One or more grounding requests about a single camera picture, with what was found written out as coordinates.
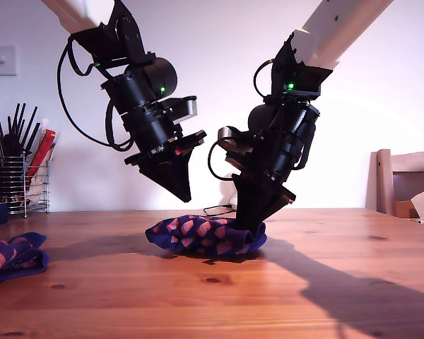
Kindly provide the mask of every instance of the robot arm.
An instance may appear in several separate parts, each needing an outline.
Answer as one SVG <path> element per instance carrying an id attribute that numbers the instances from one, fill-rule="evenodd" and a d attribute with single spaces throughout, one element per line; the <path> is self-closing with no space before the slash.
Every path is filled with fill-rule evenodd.
<path id="1" fill-rule="evenodd" d="M 319 117 L 311 101 L 320 96 L 321 84 L 338 58 L 391 2 L 323 0 L 275 59 L 259 67 L 254 87 L 264 104 L 250 113 L 248 131 L 224 127 L 216 143 L 227 151 L 226 161 L 241 171 L 232 175 L 237 189 L 238 228 L 255 230 L 260 222 L 293 203 L 295 195 L 283 183 L 293 170 L 301 170 L 307 163 Z M 256 79 L 270 64 L 271 94 L 264 96 L 257 89 Z"/>
<path id="2" fill-rule="evenodd" d="M 90 140 L 124 152 L 135 143 L 140 153 L 125 160 L 138 165 L 140 172 L 165 187 L 184 202 L 191 200 L 188 162 L 193 148 L 206 136 L 199 131 L 182 135 L 181 120 L 196 115 L 196 97 L 170 98 L 177 86 L 172 64 L 154 53 L 146 53 L 139 27 L 121 0 L 42 0 L 60 19 L 71 36 L 58 67 L 58 89 L 64 111 L 73 125 Z M 83 73 L 73 55 L 77 41 L 93 57 L 94 63 Z M 107 143 L 91 138 L 72 121 L 61 93 L 61 66 L 65 56 L 74 71 L 87 76 L 96 68 L 106 77 L 101 87 L 110 96 L 105 130 Z M 125 72 L 111 76 L 108 69 L 127 66 Z M 119 112 L 130 139 L 114 142 L 113 108 Z"/>

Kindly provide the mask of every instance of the wire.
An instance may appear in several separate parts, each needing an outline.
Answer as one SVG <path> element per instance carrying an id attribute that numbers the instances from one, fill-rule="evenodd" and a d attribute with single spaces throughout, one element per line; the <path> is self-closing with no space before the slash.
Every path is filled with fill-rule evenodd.
<path id="1" fill-rule="evenodd" d="M 266 96 L 264 94 L 262 94 L 257 87 L 257 84 L 256 84 L 257 76 L 259 75 L 259 72 L 262 71 L 266 66 L 268 66 L 269 64 L 273 64 L 274 62 L 275 62 L 275 59 L 267 60 L 261 66 L 259 66 L 259 68 L 256 70 L 256 73 L 254 74 L 254 77 L 253 77 L 254 89 L 257 91 L 257 94 L 259 94 L 262 97 L 266 97 Z"/>
<path id="2" fill-rule="evenodd" d="M 225 177 L 220 177 L 219 175 L 217 175 L 214 171 L 213 171 L 213 169 L 212 169 L 212 165 L 211 165 L 211 158 L 212 158 L 212 152 L 213 152 L 213 149 L 218 145 L 218 143 L 220 142 L 220 141 L 225 141 L 225 140 L 235 140 L 235 138 L 234 137 L 232 137 L 232 136 L 226 136 L 225 138 L 221 138 L 221 139 L 218 139 L 215 143 L 213 143 L 213 145 L 212 145 L 212 147 L 211 147 L 211 150 L 209 151 L 209 156 L 207 157 L 207 166 L 209 167 L 209 171 L 211 171 L 211 174 L 215 177 L 215 178 L 217 178 L 218 180 L 221 180 L 221 181 L 223 181 L 223 182 L 231 182 L 232 181 L 232 178 L 225 178 Z"/>
<path id="3" fill-rule="evenodd" d="M 73 37 L 71 35 L 68 38 L 68 57 L 69 57 L 69 62 L 71 63 L 72 69 L 74 72 L 76 72 L 78 76 L 89 76 L 91 71 L 93 70 L 94 64 L 89 64 L 88 68 L 86 69 L 86 72 L 85 73 L 82 72 L 78 67 L 75 56 L 73 55 L 72 42 L 73 42 Z"/>
<path id="4" fill-rule="evenodd" d="M 126 147 L 121 148 L 121 145 L 117 145 L 114 142 L 114 136 L 113 136 L 113 125 L 112 125 L 112 119 L 113 119 L 113 101 L 110 99 L 110 102 L 107 106 L 107 113 L 105 114 L 105 135 L 107 136 L 107 141 L 110 144 L 110 146 L 113 147 L 114 150 L 117 150 L 118 152 L 127 152 L 131 149 L 133 145 L 133 140 L 130 138 L 127 142 L 129 143 Z"/>
<path id="5" fill-rule="evenodd" d="M 82 131 L 81 130 L 81 128 L 80 127 L 78 127 L 77 126 L 77 124 L 74 122 L 74 120 L 72 119 L 72 117 L 71 117 L 71 115 L 69 114 L 69 112 L 68 112 L 68 109 L 67 109 L 67 107 L 66 107 L 66 103 L 64 102 L 64 98 L 63 98 L 63 92 L 62 92 L 62 90 L 61 90 L 61 67 L 63 66 L 63 61 L 64 61 L 64 59 L 66 58 L 66 54 L 68 53 L 68 51 L 69 51 L 69 47 L 70 47 L 70 45 L 72 45 L 72 42 L 69 42 L 69 40 L 68 40 L 68 43 L 67 43 L 67 45 L 66 45 L 66 47 L 64 48 L 64 50 L 63 50 L 63 53 L 61 53 L 61 57 L 60 57 L 60 60 L 59 60 L 59 63 L 58 63 L 58 68 L 57 68 L 57 87 L 58 87 L 58 95 L 59 95 L 59 99 L 60 99 L 60 101 L 61 101 L 61 105 L 62 105 L 62 107 L 63 107 L 63 110 L 64 110 L 64 113 L 66 114 L 66 116 L 67 116 L 67 118 L 68 118 L 68 120 L 69 120 L 69 122 L 72 124 L 72 126 L 78 131 L 78 132 L 80 132 L 80 134 L 81 135 L 83 135 L 83 136 L 85 136 L 87 139 L 89 139 L 89 140 L 91 140 L 91 141 L 93 141 L 93 142 L 95 142 L 95 143 L 98 143 L 99 145 L 102 145 L 102 146 L 106 146 L 106 147 L 111 147 L 111 148 L 113 148 L 113 146 L 112 145 L 110 145 L 110 144 L 108 144 L 108 143 L 104 143 L 104 142 L 102 142 L 102 141 L 99 141 L 99 140 L 97 140 L 97 139 L 95 139 L 95 138 L 93 138 L 92 136 L 89 136 L 87 133 L 85 133 L 84 131 Z M 126 142 L 124 142 L 124 143 L 121 143 L 121 144 L 119 144 L 119 146 L 124 146 L 124 145 L 126 145 L 127 143 L 129 143 L 131 141 L 131 138 L 129 139 L 129 140 L 127 140 Z"/>
<path id="6" fill-rule="evenodd" d="M 226 212 L 222 212 L 222 213 L 215 213 L 215 214 L 209 214 L 207 213 L 207 210 L 211 210 L 213 208 L 219 208 L 219 207 L 224 207 L 224 208 L 230 208 L 230 210 L 226 211 Z M 236 210 L 234 208 L 232 208 L 231 204 L 226 204 L 226 205 L 217 205 L 217 206 L 212 206 L 212 207 L 206 207 L 203 208 L 203 212 L 207 217 L 218 217 L 219 215 L 225 215 L 225 214 L 229 214 L 232 212 L 235 212 Z"/>

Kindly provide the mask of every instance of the metal wire basket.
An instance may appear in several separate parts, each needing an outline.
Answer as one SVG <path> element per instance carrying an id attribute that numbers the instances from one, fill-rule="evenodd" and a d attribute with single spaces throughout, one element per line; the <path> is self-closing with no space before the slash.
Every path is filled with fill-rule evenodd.
<path id="1" fill-rule="evenodd" d="M 28 164 L 21 157 L 0 157 L 0 201 L 8 204 L 8 214 L 30 211 L 49 212 L 49 162 L 40 166 Z"/>

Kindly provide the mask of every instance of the wall plate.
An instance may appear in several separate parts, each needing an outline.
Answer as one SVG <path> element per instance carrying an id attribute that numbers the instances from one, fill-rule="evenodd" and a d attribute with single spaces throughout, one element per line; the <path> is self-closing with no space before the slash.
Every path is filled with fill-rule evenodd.
<path id="1" fill-rule="evenodd" d="M 17 76 L 16 46 L 0 46 L 0 76 Z"/>

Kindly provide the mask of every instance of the table surface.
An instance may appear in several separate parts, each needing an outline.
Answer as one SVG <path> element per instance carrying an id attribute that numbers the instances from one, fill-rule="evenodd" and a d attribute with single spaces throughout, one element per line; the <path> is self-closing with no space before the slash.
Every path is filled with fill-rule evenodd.
<path id="1" fill-rule="evenodd" d="M 424 225 L 368 210 L 282 210 L 235 258 L 177 255 L 144 230 L 191 211 L 50 213 L 45 273 L 0 284 L 0 338 L 424 339 Z"/>

